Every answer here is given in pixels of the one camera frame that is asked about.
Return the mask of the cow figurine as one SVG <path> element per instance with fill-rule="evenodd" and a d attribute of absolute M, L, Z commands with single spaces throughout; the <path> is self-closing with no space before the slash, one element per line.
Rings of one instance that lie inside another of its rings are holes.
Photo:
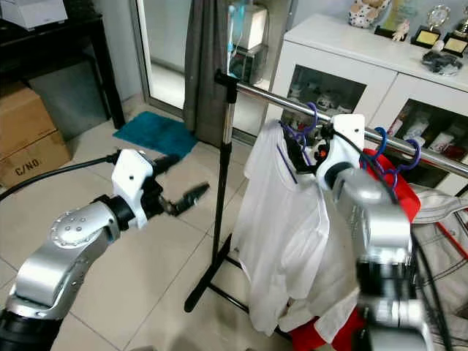
<path fill-rule="evenodd" d="M 349 26 L 371 28 L 391 0 L 354 0 L 348 11 Z"/>

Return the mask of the gold plaque on black base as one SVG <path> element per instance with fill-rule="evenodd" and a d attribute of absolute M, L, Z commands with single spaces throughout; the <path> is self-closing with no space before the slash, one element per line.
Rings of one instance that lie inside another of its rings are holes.
<path fill-rule="evenodd" d="M 419 26 L 417 32 L 412 36 L 410 44 L 425 49 L 431 49 L 441 37 L 442 34 L 436 27 Z"/>

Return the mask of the gold cup trophy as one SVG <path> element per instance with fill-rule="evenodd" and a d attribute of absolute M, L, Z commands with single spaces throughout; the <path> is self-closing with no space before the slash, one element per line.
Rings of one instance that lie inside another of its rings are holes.
<path fill-rule="evenodd" d="M 447 34 L 442 51 L 450 53 L 452 56 L 465 56 L 466 51 L 468 51 L 468 15 L 459 20 L 453 30 Z"/>

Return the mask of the black table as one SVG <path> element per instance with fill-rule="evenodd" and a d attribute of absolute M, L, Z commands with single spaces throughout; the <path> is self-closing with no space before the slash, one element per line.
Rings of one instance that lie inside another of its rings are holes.
<path fill-rule="evenodd" d="M 127 123 L 127 117 L 108 51 L 104 16 L 91 0 L 77 0 L 80 4 L 77 12 L 69 11 L 68 3 L 69 0 L 61 0 L 61 13 L 66 19 L 26 28 L 13 21 L 20 10 L 10 0 L 1 0 L 0 83 L 26 81 L 64 68 L 68 63 L 90 59 L 106 115 L 119 129 Z"/>

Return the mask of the cardboard box printed C/NO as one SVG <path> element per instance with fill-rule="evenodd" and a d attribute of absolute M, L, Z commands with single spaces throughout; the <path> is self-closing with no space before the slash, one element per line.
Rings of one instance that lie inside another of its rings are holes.
<path fill-rule="evenodd" d="M 13 187 L 27 178 L 56 170 L 71 159 L 72 154 L 60 131 L 51 132 L 1 161 L 0 185 L 3 188 Z"/>

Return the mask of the red hanger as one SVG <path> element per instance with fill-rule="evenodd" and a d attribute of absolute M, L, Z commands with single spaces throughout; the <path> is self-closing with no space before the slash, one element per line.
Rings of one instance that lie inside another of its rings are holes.
<path fill-rule="evenodd" d="M 442 234 L 445 235 L 448 243 L 456 250 L 456 252 L 459 254 L 459 257 L 461 257 L 462 260 L 468 261 L 468 251 L 466 251 L 465 248 L 461 246 L 461 244 L 457 241 L 457 238 L 455 238 L 454 234 L 452 234 L 451 231 L 449 231 L 441 222 L 437 222 L 435 225 L 438 230 L 440 230 Z"/>

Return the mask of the teal floor mat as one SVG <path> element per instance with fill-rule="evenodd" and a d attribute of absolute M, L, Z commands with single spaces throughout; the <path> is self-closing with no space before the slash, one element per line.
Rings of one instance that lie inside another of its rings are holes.
<path fill-rule="evenodd" d="M 183 158 L 190 154 L 197 144 L 196 137 L 182 121 L 150 113 L 150 111 L 138 113 L 113 136 L 145 149 Z"/>

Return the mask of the blue plastic hanger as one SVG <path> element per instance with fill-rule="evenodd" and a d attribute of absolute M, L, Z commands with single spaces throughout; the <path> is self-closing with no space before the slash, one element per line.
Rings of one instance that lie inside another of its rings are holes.
<path fill-rule="evenodd" d="M 414 154 L 410 157 L 408 163 L 404 164 L 402 156 L 397 157 L 396 174 L 402 181 L 409 183 L 409 173 L 414 170 L 421 160 L 421 146 L 414 138 L 407 138 L 407 143 L 414 149 Z"/>
<path fill-rule="evenodd" d="M 379 134 L 380 140 L 377 143 L 377 147 L 375 147 L 374 150 L 372 150 L 372 152 L 370 153 L 370 158 L 374 161 L 377 161 L 378 158 L 385 153 L 385 150 L 387 150 L 388 132 L 387 130 L 385 130 L 384 127 L 375 128 L 375 132 Z"/>
<path fill-rule="evenodd" d="M 314 133 L 315 133 L 315 130 L 317 130 L 318 121 L 319 121 L 317 105 L 314 104 L 313 102 L 307 102 L 306 104 L 308 107 L 311 108 L 311 110 L 313 110 L 313 117 L 314 117 L 313 121 L 310 124 L 308 124 L 307 127 L 295 129 L 291 127 L 289 124 L 286 124 L 283 121 L 279 121 L 279 127 L 281 127 L 283 130 L 285 147 L 278 146 L 277 149 L 280 154 L 281 160 L 283 160 L 285 164 L 285 167 L 287 167 L 287 169 L 291 171 L 292 173 L 291 177 L 295 184 L 298 183 L 298 175 L 304 175 L 304 174 L 314 175 L 314 173 L 294 173 L 293 154 L 291 154 L 288 151 L 288 133 L 290 132 L 302 133 L 302 134 L 305 134 L 305 136 L 307 137 L 315 137 Z"/>

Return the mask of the glass sliding door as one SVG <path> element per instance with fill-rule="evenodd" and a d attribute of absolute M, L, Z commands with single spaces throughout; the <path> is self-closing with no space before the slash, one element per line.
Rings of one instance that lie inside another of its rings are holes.
<path fill-rule="evenodd" d="M 230 74 L 267 89 L 275 75 L 284 31 L 295 0 L 224 0 L 228 20 L 224 44 Z M 183 115 L 184 56 L 192 0 L 130 0 L 143 96 L 147 103 Z"/>

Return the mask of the chrome and black clothes rack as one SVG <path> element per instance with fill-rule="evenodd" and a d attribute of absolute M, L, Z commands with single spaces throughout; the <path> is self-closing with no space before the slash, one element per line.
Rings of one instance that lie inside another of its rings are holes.
<path fill-rule="evenodd" d="M 304 105 L 295 103 L 287 98 L 277 96 L 277 94 L 272 94 L 270 91 L 254 87 L 253 85 L 241 83 L 237 78 L 225 74 L 225 70 L 223 69 L 215 71 L 214 81 L 224 87 L 225 103 L 227 103 L 224 115 L 223 144 L 219 147 L 221 157 L 219 160 L 218 181 L 221 186 L 224 186 L 225 183 L 227 183 L 228 168 L 230 167 L 230 158 L 232 153 L 232 136 L 234 134 L 233 114 L 236 110 L 236 102 L 240 94 L 245 94 L 245 96 L 255 98 L 268 105 L 284 108 L 285 110 L 291 111 L 291 113 L 308 115 L 314 119 L 313 110 L 311 110 L 310 107 L 305 107 Z M 328 123 L 332 115 L 318 113 L 318 117 L 318 127 L 320 127 L 323 126 L 324 123 Z M 366 127 L 365 140 L 370 140 L 372 143 L 378 143 L 380 136 L 374 129 Z M 414 154 L 412 146 L 410 146 L 405 140 L 400 140 L 400 138 L 388 136 L 387 148 L 394 151 L 394 153 L 408 155 L 408 157 L 411 157 Z M 447 171 L 447 173 L 468 178 L 468 164 L 445 157 L 445 155 L 438 154 L 436 151 L 421 150 L 421 160 L 419 163 L 425 164 L 429 167 L 438 168 L 438 170 Z M 228 302 L 230 302 L 234 307 L 241 309 L 244 313 L 248 313 L 249 311 L 246 304 L 238 301 L 237 298 L 232 297 L 224 290 L 220 290 L 217 285 L 213 284 L 213 278 L 219 271 L 222 262 L 230 262 L 231 264 L 238 266 L 237 262 L 231 260 L 231 257 L 228 257 L 228 254 L 230 253 L 230 238 L 226 238 L 224 241 L 220 240 L 220 225 L 223 222 L 224 214 L 224 194 L 225 190 L 220 189 L 215 200 L 215 224 L 211 263 L 208 264 L 207 271 L 202 274 L 200 280 L 198 280 L 196 284 L 196 287 L 184 301 L 183 308 L 185 313 L 191 313 L 191 311 L 197 307 L 202 295 L 207 290 L 213 290 L 222 298 L 226 298 Z"/>

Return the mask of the small white figurine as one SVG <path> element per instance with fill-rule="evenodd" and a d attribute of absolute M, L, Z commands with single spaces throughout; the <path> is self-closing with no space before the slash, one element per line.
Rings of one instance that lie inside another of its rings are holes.
<path fill-rule="evenodd" d="M 403 20 L 401 23 L 396 26 L 394 33 L 392 34 L 391 39 L 395 42 L 404 42 L 407 38 L 410 30 L 410 20 Z"/>

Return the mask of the white box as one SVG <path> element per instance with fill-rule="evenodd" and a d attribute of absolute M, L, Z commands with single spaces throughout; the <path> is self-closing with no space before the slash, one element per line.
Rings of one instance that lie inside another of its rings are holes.
<path fill-rule="evenodd" d="M 27 30 L 67 20 L 64 0 L 1 0 L 2 17 Z"/>

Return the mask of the dark grey bundle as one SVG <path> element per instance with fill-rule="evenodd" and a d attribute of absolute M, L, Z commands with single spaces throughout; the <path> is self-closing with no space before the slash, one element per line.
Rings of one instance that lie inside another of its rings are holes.
<path fill-rule="evenodd" d="M 423 54 L 420 63 L 425 70 L 442 76 L 455 75 L 464 67 L 458 56 L 434 50 L 429 50 Z"/>

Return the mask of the grey curtain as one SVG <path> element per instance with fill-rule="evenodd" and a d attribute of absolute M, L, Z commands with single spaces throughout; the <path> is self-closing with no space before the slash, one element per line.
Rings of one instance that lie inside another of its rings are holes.
<path fill-rule="evenodd" d="M 225 89 L 215 71 L 227 63 L 225 0 L 191 0 L 184 51 L 185 127 L 202 143 L 223 145 Z"/>

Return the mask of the white T-shirt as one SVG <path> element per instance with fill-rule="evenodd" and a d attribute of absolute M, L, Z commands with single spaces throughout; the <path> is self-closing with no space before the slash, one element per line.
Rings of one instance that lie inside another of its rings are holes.
<path fill-rule="evenodd" d="M 330 220 L 330 198 L 313 177 L 294 183 L 278 146 L 285 147 L 283 130 L 268 121 L 245 164 L 249 184 L 232 232 L 249 280 L 249 317 L 264 334 L 311 323 L 332 342 L 358 297 L 347 223 Z"/>

